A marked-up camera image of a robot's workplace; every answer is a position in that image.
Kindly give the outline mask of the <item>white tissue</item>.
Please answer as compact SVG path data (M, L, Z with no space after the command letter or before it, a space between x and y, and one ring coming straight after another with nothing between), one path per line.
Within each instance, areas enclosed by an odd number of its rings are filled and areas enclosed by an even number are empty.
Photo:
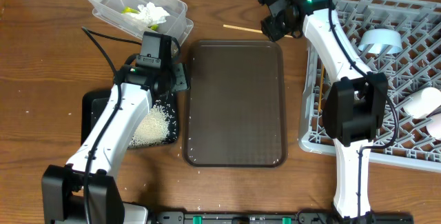
M163 7L155 6L152 2L145 5L140 4L137 6L137 9L125 7L122 14L147 28L165 23L167 21L166 18L170 16L170 13Z

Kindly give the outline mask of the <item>brown serving tray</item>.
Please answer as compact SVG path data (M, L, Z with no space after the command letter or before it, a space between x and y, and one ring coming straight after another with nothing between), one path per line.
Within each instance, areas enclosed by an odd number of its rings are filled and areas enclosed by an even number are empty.
M188 54L183 157L194 167L275 168L287 158L283 52L271 41L200 40Z

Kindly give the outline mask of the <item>clear plastic bin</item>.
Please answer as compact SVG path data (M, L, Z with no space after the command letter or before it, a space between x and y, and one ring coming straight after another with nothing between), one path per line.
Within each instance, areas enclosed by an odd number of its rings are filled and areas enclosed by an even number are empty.
M156 33L175 37L182 45L194 27L192 20L186 17L187 4L181 0L88 0L93 6L93 15L108 24L141 40L145 31L150 31L147 26L142 26L139 20L129 17L123 11L127 7L138 10L140 5L153 3L161 7L170 15L165 18L165 23L158 25Z

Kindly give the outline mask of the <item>yellow green snack wrapper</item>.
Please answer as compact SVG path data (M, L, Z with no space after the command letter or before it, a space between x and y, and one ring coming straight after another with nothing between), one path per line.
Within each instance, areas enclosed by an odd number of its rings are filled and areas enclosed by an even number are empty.
M126 7L121 13L131 17L139 30L144 30L145 28L153 31L158 30L158 24L152 24L153 18L150 11L146 8L142 10L135 10L133 8Z

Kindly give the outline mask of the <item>wooden chopstick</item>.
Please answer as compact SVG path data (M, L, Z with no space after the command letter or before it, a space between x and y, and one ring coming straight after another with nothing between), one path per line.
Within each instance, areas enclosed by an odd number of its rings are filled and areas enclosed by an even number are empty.
M223 24L223 27L224 28L233 29L233 30L241 30L241 31L245 31L245 32L253 32L253 33L264 34L262 30L256 30L256 29L251 29L251 28L244 28L244 27L240 27L240 26L231 26L231 25Z
M318 98L318 113L322 112L322 89L323 89L323 83L325 78L325 67L322 64L321 70L320 70L320 87L319 87L319 98Z

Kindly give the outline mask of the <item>light blue rice bowl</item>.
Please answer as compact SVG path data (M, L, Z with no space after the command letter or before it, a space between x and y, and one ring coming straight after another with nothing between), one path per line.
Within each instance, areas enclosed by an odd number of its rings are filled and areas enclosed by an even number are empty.
M358 46L359 51L367 50L368 53L380 54L389 46L391 49L387 54L402 52L402 42L400 33L395 30L378 28L366 31Z

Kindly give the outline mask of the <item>white cup green inside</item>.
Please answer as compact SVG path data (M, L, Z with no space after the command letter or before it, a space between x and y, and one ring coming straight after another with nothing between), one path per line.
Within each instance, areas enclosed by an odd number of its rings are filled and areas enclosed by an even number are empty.
M440 90L434 87L424 88L407 97L404 112L413 119L426 118L440 106Z

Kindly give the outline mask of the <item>white cup pink inside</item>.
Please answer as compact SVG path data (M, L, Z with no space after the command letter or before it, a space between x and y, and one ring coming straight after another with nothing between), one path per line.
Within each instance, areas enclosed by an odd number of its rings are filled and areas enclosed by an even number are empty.
M436 140L441 139L441 114L430 117L431 122L427 125L427 132Z

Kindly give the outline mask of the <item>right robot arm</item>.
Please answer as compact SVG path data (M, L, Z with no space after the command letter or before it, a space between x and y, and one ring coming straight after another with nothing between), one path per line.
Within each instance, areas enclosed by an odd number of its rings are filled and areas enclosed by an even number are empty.
M324 65L331 89L322 124L336 149L334 209L339 223L371 223L368 199L369 154L382 127L388 82L352 48L332 0L258 0L269 8L261 30L271 41L306 37Z

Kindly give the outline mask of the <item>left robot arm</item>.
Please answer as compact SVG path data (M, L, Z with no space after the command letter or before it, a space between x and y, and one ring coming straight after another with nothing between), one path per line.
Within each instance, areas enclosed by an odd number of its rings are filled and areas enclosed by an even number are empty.
M45 223L148 223L146 207L125 203L116 177L130 140L153 106L151 68L124 65L104 111L64 166L49 165L41 179Z

